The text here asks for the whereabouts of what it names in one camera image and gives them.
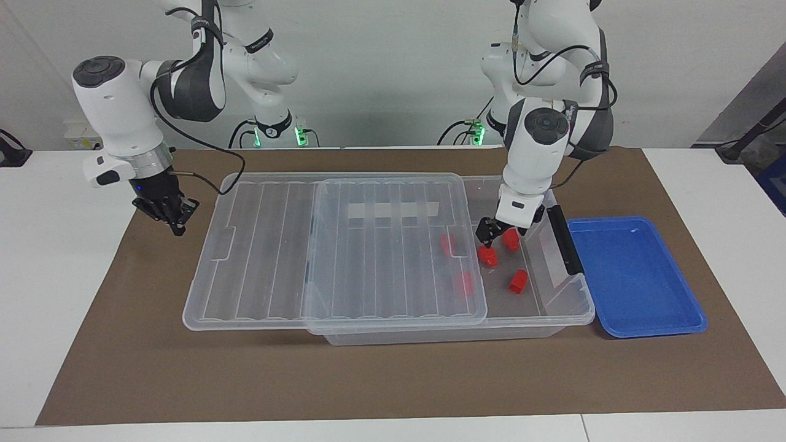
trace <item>clear plastic storage box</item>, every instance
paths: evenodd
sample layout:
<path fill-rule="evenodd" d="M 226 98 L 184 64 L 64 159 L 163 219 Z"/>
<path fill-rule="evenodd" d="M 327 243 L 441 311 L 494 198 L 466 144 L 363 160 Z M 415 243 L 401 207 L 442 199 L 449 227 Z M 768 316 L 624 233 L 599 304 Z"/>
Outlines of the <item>clear plastic storage box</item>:
<path fill-rule="evenodd" d="M 478 265 L 475 223 L 496 211 L 500 182 L 244 174 L 216 203 L 183 322 L 308 329 L 335 345 L 547 337 L 591 322 L 583 274 L 567 273 L 548 214 L 519 252 L 498 241 L 499 266 Z M 518 269 L 529 273 L 520 295 L 508 290 Z"/>

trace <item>white wall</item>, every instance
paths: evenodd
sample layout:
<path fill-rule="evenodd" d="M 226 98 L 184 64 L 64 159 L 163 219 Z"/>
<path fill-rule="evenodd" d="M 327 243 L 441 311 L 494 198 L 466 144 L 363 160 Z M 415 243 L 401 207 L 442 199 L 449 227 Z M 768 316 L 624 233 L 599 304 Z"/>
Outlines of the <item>white wall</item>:
<path fill-rule="evenodd" d="M 732 100 L 721 115 L 701 134 L 701 142 L 724 142 L 741 138 L 786 97 L 786 43 Z M 786 124 L 756 138 L 786 141 Z"/>
<path fill-rule="evenodd" d="M 491 93 L 479 57 L 509 39 L 513 15 L 507 0 L 263 4 L 276 39 L 300 60 L 286 90 L 292 108 L 325 145 L 433 144 L 447 124 L 474 116 Z M 594 15 L 621 93 L 614 143 L 628 146 L 690 146 L 786 40 L 783 0 L 605 0 Z M 79 115 L 67 85 L 81 60 L 189 56 L 188 24 L 153 0 L 0 0 L 0 18 L 30 39 L 18 46 L 0 31 L 0 98 L 14 104 L 0 108 L 0 124 L 42 149 L 64 147 L 60 120 Z M 36 62 L 60 79 L 39 75 Z M 240 91 L 229 92 L 214 123 L 181 125 L 225 141 L 249 113 Z"/>

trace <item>brown paper mat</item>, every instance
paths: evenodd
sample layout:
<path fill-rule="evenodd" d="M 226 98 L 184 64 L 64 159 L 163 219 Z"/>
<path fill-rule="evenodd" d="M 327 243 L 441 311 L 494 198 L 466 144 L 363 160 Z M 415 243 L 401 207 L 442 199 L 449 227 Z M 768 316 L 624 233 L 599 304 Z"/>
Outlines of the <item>brown paper mat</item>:
<path fill-rule="evenodd" d="M 249 171 L 496 175 L 505 163 L 503 149 L 245 154 Z M 237 166 L 207 151 L 180 152 L 176 164 L 217 182 Z M 203 204 L 189 231 L 175 238 L 134 215 L 37 425 L 786 407 L 637 149 L 588 162 L 557 200 L 569 219 L 650 218 L 707 314 L 705 333 L 614 340 L 596 320 L 547 339 L 337 348 L 303 330 L 191 332 L 181 313 L 215 195 L 181 181 Z"/>

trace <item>black handle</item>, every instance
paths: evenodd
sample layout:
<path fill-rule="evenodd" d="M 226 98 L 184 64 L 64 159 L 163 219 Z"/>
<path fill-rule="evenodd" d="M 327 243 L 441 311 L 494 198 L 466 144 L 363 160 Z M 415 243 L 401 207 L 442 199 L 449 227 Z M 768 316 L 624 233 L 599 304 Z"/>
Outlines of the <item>black handle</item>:
<path fill-rule="evenodd" d="M 565 215 L 562 213 L 562 208 L 559 205 L 547 208 L 549 213 L 549 222 L 551 228 L 554 230 L 554 237 L 556 238 L 556 245 L 560 248 L 562 260 L 565 262 L 565 270 L 567 274 L 584 273 L 584 266 L 578 257 L 576 246 L 573 244 L 571 232 L 567 228 Z"/>

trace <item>green led light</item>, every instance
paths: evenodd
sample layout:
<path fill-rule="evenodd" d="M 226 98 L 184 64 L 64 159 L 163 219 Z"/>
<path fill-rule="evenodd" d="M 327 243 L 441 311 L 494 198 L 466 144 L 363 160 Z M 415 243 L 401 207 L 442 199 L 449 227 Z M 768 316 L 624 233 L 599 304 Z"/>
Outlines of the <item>green led light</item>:
<path fill-rule="evenodd" d="M 308 137 L 297 126 L 295 126 L 295 137 L 297 140 L 298 147 L 308 145 Z"/>
<path fill-rule="evenodd" d="M 483 137 L 485 135 L 486 135 L 486 128 L 480 123 L 475 123 L 474 135 L 472 136 L 472 144 L 482 145 Z"/>

